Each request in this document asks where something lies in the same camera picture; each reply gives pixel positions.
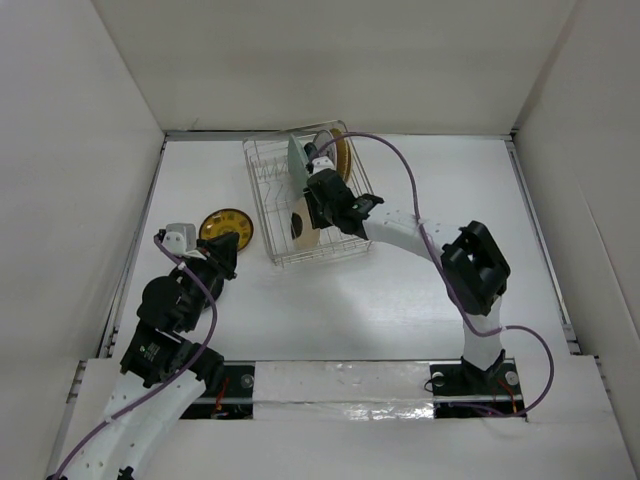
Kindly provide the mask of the yellow brown patterned plate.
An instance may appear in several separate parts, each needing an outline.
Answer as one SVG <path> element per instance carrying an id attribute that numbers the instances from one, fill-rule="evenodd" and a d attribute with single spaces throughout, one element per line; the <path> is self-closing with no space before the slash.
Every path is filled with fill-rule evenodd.
<path id="1" fill-rule="evenodd" d="M 239 235 L 237 250 L 242 252 L 253 238 L 254 224 L 242 210 L 224 208 L 208 215 L 199 228 L 201 240 L 211 240 L 226 233 Z"/>

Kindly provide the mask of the cream plate brown smear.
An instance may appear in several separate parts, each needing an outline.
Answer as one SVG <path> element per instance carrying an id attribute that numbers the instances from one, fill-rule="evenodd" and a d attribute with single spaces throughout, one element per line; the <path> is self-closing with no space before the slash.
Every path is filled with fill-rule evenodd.
<path id="1" fill-rule="evenodd" d="M 290 217 L 290 230 L 297 250 L 305 250 L 317 246 L 320 239 L 320 230 L 315 229 L 312 225 L 305 198 L 300 198 L 294 205 Z"/>

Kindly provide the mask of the light green rectangular dish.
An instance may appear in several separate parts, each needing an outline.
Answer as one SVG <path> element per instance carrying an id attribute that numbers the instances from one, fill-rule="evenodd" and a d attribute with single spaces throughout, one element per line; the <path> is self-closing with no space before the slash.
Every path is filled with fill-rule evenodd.
<path id="1" fill-rule="evenodd" d="M 300 141 L 293 135 L 288 138 L 287 169 L 291 176 L 292 189 L 296 196 L 301 197 L 309 178 L 307 170 L 308 157 Z"/>

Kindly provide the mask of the yellow woven pattern plate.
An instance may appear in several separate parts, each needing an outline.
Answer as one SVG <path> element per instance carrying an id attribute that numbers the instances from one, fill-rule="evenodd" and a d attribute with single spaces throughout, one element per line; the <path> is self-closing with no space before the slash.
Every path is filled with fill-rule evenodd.
<path id="1" fill-rule="evenodd" d="M 330 133 L 333 138 L 339 138 L 343 132 L 338 128 L 331 128 Z M 352 154 L 347 138 L 339 138 L 328 148 L 329 157 L 332 159 L 336 171 L 340 174 L 345 183 L 349 182 L 352 173 Z"/>

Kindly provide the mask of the white plate red characters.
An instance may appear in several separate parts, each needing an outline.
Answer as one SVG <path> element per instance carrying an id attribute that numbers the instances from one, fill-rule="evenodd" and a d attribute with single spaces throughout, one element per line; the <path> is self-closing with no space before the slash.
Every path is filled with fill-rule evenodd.
<path id="1" fill-rule="evenodd" d="M 320 130 L 313 139 L 313 144 L 315 145 L 318 153 L 318 157 L 326 156 L 331 160 L 335 159 L 335 145 L 330 144 L 330 141 L 333 139 L 333 135 L 330 130 L 323 129 Z"/>

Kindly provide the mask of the blue floral round plate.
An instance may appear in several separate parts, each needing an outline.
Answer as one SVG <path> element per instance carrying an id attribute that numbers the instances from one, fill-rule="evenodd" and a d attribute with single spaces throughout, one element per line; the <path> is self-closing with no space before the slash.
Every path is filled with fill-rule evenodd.
<path id="1" fill-rule="evenodd" d="M 307 142 L 304 145 L 304 152 L 309 161 L 314 160 L 318 156 L 318 147 L 313 142 Z"/>

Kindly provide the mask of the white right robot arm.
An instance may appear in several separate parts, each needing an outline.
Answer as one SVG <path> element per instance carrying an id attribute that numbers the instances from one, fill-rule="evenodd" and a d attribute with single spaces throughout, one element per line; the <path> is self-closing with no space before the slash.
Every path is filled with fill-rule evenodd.
<path id="1" fill-rule="evenodd" d="M 484 393 L 497 383 L 505 358 L 500 310 L 511 269 L 484 224 L 451 227 L 403 212 L 375 195 L 357 197 L 331 169 L 307 180 L 304 197 L 314 227 L 334 226 L 432 262 L 463 317 L 463 384 Z"/>

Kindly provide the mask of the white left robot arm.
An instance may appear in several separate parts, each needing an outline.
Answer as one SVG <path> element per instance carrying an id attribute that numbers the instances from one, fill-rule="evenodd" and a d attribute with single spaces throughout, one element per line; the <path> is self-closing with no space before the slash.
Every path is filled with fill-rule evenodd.
<path id="1" fill-rule="evenodd" d="M 207 341 L 185 335 L 202 312 L 217 310 L 235 278 L 240 236 L 195 239 L 191 224 L 170 224 L 154 237 L 173 263 L 143 289 L 138 323 L 100 423 L 52 473 L 54 479 L 140 479 L 163 438 L 200 396 L 224 390 L 224 358 Z"/>

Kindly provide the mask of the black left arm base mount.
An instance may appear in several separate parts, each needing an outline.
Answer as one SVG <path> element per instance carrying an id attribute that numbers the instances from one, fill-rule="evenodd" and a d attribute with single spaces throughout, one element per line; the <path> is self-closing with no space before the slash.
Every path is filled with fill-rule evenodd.
<path id="1" fill-rule="evenodd" d="M 253 418 L 255 365 L 231 363 L 217 390 L 206 391 L 182 414 L 182 420 L 249 420 Z"/>

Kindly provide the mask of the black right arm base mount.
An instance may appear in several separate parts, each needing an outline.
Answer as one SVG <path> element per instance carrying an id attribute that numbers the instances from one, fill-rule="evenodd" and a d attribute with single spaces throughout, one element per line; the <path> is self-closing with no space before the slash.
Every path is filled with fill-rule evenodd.
<path id="1" fill-rule="evenodd" d="M 504 363 L 488 381 L 467 378 L 460 363 L 431 364 L 423 388 L 432 394 L 436 419 L 504 417 L 525 408 L 513 362 Z"/>

